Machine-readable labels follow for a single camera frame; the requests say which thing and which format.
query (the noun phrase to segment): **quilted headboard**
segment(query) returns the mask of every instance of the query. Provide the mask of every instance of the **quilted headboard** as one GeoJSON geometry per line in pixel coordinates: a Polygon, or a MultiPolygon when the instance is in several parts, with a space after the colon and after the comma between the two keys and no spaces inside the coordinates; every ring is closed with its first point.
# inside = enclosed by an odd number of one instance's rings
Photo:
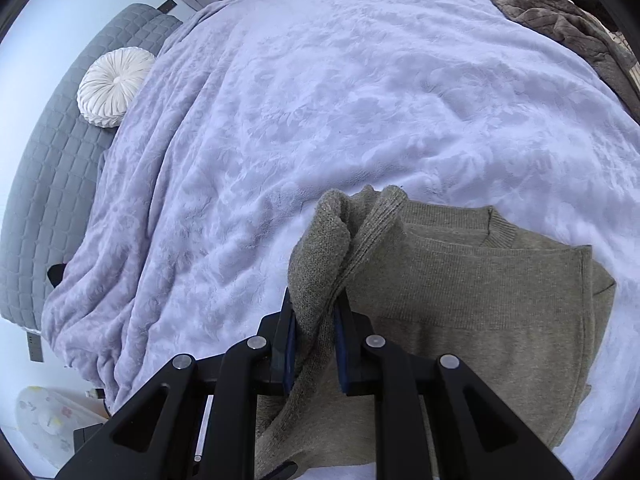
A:
{"type": "Polygon", "coordinates": [[[66,72],[22,154],[0,233],[0,314],[28,330],[40,330],[42,306],[52,286],[47,269],[68,262],[78,249],[94,201],[98,160],[115,128],[99,128],[80,116],[80,80],[102,54],[138,46],[157,55],[181,24],[143,4],[120,12],[66,72]]]}

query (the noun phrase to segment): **gray plush blanket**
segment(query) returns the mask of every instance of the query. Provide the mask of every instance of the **gray plush blanket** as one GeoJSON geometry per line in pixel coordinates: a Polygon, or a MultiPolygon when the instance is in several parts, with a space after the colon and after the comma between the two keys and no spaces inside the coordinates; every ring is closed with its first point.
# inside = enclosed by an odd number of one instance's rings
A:
{"type": "Polygon", "coordinates": [[[584,60],[489,0],[213,4],[165,43],[127,112],[44,336],[117,410],[174,354],[223,352],[280,309],[325,190],[494,204],[593,244],[618,282],[592,393],[559,449],[588,478],[640,394],[639,149],[584,60]]]}
{"type": "Polygon", "coordinates": [[[583,58],[640,123],[640,68],[636,56],[596,17],[569,0],[491,1],[510,20],[544,34],[583,58]]]}

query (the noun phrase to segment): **white wall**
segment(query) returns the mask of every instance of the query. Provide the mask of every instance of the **white wall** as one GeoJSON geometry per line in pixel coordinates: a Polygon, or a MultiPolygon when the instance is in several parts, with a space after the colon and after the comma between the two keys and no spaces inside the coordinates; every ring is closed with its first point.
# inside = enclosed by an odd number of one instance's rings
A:
{"type": "MultiPolygon", "coordinates": [[[[15,170],[33,127],[68,67],[92,37],[124,7],[158,7],[165,0],[30,0],[0,43],[0,216],[15,170]]],[[[171,14],[193,10],[180,0],[171,14]]],[[[56,471],[15,429],[14,404],[26,386],[52,388],[100,412],[101,402],[84,396],[91,385],[65,368],[51,350],[45,362],[29,361],[26,333],[0,319],[0,427],[30,471],[52,478],[56,471]]]]}
{"type": "MultiPolygon", "coordinates": [[[[0,215],[28,136],[66,70],[124,7],[166,0],[30,0],[0,43],[0,215]]],[[[180,0],[170,12],[185,20],[180,0]]]]}

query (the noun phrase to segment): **fleece blanket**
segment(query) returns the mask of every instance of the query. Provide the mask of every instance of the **fleece blanket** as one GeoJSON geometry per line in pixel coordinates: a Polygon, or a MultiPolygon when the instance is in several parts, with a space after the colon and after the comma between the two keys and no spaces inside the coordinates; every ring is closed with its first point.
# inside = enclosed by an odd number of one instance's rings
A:
{"type": "Polygon", "coordinates": [[[640,404],[639,150],[593,69],[489,0],[212,4],[127,112],[44,337],[117,410],[174,354],[224,352],[280,309],[325,190],[493,204],[592,244],[618,282],[592,391],[557,449],[591,479],[640,404]]]}

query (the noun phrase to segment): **olive green sweater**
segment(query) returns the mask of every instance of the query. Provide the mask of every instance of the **olive green sweater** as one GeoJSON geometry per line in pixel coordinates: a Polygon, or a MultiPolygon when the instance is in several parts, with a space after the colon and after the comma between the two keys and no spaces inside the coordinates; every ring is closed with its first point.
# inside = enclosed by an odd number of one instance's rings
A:
{"type": "Polygon", "coordinates": [[[411,202],[396,186],[326,192],[289,262],[297,377],[286,400],[259,399],[257,478],[285,460],[298,475],[375,460],[373,400],[337,381],[343,287],[406,351],[458,355],[550,447],[587,393],[615,292],[590,246],[519,229],[491,206],[411,202]]]}

